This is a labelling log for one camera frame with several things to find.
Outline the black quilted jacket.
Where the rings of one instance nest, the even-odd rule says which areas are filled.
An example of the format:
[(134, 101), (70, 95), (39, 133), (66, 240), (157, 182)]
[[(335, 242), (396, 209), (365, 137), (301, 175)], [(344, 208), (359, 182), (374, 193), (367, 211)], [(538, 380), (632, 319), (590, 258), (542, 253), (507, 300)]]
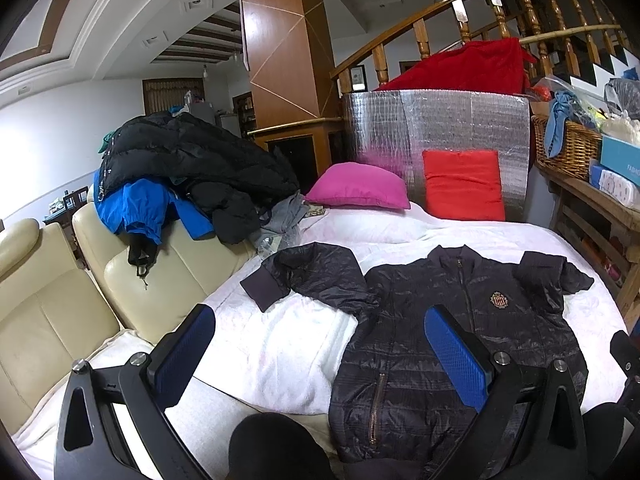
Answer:
[(526, 252), (502, 263), (466, 246), (436, 247), (363, 271), (348, 248), (314, 243), (277, 252), (242, 286), (262, 310), (297, 292), (356, 318), (329, 407), (346, 464), (435, 468), (484, 408), (498, 352), (523, 368), (563, 361), (576, 391), (586, 388), (586, 360), (563, 312), (592, 279), (561, 256)]

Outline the wooden shelf table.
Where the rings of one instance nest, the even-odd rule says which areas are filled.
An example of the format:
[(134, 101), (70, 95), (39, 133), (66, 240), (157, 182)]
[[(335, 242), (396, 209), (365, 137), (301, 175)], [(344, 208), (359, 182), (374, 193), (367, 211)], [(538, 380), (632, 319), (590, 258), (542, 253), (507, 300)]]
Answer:
[(639, 214), (589, 182), (539, 169), (556, 197), (551, 229), (597, 272), (627, 330), (639, 321)]

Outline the cream leather sofa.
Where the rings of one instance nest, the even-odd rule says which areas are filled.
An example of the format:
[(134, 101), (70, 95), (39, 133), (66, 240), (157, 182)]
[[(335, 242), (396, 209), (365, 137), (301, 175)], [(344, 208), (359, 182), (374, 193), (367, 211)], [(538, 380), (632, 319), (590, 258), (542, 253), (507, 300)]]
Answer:
[(255, 255), (247, 242), (192, 240), (175, 222), (138, 278), (128, 238), (109, 231), (92, 203), (72, 223), (84, 268), (56, 224), (23, 219), (1, 233), (1, 421), (11, 434), (73, 360), (124, 328), (155, 344)]

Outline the white patterned tissue box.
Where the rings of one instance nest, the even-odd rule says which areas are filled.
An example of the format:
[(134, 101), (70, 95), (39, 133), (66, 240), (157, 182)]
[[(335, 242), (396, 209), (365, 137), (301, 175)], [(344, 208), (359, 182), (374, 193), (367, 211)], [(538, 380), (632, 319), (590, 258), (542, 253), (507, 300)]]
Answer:
[(594, 159), (591, 159), (589, 164), (589, 183), (624, 207), (640, 211), (638, 186), (616, 172), (606, 169)]

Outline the teal cardboard box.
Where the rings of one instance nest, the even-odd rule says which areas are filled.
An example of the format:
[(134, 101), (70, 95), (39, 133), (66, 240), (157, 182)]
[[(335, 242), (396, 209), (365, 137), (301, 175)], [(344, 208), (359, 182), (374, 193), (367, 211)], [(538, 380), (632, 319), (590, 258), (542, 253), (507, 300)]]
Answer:
[(640, 148), (612, 136), (602, 136), (600, 163), (605, 168), (640, 185)]

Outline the wicker basket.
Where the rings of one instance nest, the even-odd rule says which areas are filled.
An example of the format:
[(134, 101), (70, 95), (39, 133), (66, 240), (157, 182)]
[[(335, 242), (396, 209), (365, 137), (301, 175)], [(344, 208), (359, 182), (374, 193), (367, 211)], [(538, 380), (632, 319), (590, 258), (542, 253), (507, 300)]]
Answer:
[(587, 181), (591, 163), (600, 159), (602, 134), (577, 122), (567, 120), (564, 125), (561, 151), (556, 156), (549, 158), (544, 152), (544, 134), (548, 118), (534, 115), (530, 121), (536, 139), (537, 165), (544, 170)]

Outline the red pillow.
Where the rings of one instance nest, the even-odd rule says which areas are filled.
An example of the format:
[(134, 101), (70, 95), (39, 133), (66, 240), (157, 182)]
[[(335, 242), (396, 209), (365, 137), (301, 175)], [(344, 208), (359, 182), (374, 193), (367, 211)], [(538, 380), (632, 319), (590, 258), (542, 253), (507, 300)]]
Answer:
[(460, 221), (504, 221), (499, 155), (494, 150), (422, 152), (426, 211)]

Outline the blue jacket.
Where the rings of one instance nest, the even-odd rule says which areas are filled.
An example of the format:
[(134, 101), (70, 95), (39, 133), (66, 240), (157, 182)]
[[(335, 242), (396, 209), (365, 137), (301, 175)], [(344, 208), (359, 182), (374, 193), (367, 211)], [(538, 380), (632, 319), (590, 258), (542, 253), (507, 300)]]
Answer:
[(139, 179), (111, 194), (101, 193), (99, 170), (93, 177), (93, 203), (104, 226), (112, 233), (144, 235), (160, 244), (167, 219), (177, 217), (192, 240), (213, 235), (215, 228), (201, 211), (160, 182)]

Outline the blue cloth in basket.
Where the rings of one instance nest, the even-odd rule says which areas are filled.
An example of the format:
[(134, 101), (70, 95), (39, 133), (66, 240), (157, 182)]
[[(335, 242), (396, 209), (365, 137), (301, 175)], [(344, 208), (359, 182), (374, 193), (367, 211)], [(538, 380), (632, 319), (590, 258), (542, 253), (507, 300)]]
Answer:
[(575, 116), (579, 100), (570, 91), (555, 92), (549, 105), (549, 116), (544, 130), (544, 154), (547, 158), (558, 156), (564, 146), (565, 123)]

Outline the grey garment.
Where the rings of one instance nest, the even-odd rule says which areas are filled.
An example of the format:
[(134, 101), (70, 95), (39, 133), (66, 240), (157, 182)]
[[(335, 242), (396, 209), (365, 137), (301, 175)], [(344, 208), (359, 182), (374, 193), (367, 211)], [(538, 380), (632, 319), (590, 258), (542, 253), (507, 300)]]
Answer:
[(279, 250), (300, 244), (299, 222), (305, 218), (309, 206), (299, 192), (275, 204), (260, 217), (260, 228), (248, 238), (260, 258), (267, 258)]

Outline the magenta pillow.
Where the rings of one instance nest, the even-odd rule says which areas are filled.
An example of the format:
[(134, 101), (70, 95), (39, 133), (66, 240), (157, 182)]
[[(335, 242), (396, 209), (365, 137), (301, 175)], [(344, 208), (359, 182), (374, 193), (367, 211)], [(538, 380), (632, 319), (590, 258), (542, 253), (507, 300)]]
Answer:
[(308, 203), (404, 210), (410, 208), (405, 181), (397, 174), (359, 162), (334, 164), (305, 195)]

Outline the black puffer coat pile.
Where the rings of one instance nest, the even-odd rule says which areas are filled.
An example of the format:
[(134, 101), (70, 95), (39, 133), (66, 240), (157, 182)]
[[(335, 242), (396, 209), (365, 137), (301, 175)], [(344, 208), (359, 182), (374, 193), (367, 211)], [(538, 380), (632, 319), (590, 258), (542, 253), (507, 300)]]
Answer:
[(160, 182), (191, 202), (224, 244), (260, 228), (260, 217), (299, 190), (285, 158), (189, 113), (160, 112), (125, 122), (98, 169), (101, 193), (139, 179)]

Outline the red garment on railing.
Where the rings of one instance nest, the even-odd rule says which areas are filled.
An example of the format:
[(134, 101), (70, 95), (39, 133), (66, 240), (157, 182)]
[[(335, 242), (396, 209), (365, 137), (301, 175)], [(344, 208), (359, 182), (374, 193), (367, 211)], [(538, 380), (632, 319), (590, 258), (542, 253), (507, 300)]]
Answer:
[(529, 87), (525, 65), (536, 61), (518, 38), (471, 41), (461, 48), (424, 58), (381, 84), (378, 91), (435, 89), (513, 96)]

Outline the silver foil insulation mat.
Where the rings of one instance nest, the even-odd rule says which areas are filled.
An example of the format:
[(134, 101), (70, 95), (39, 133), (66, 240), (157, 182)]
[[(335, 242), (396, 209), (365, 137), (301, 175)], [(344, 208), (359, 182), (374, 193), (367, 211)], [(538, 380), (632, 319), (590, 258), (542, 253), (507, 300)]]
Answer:
[(524, 219), (529, 165), (529, 105), (520, 96), (454, 90), (392, 90), (343, 96), (356, 162), (405, 181), (409, 200), (426, 205), (422, 153), (494, 150), (509, 221)]

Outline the wooden stair railing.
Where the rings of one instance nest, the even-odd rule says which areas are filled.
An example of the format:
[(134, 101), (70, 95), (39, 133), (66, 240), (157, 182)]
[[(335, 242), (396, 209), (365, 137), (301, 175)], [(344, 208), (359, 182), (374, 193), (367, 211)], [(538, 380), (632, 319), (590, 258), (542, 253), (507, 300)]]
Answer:
[(438, 0), (380, 32), (334, 68), (343, 92), (366, 77), (384, 86), (415, 62), (472, 41), (516, 38), (533, 61), (530, 81), (555, 75), (597, 81), (638, 65), (626, 30), (603, 0)]

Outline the wooden pillar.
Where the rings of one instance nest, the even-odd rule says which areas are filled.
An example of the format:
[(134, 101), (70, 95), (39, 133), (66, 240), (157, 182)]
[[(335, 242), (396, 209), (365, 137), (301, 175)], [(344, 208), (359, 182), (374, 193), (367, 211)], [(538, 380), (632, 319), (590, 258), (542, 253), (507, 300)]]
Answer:
[(312, 142), (317, 174), (332, 164), (330, 134), (342, 128), (323, 0), (240, 0), (256, 142)]

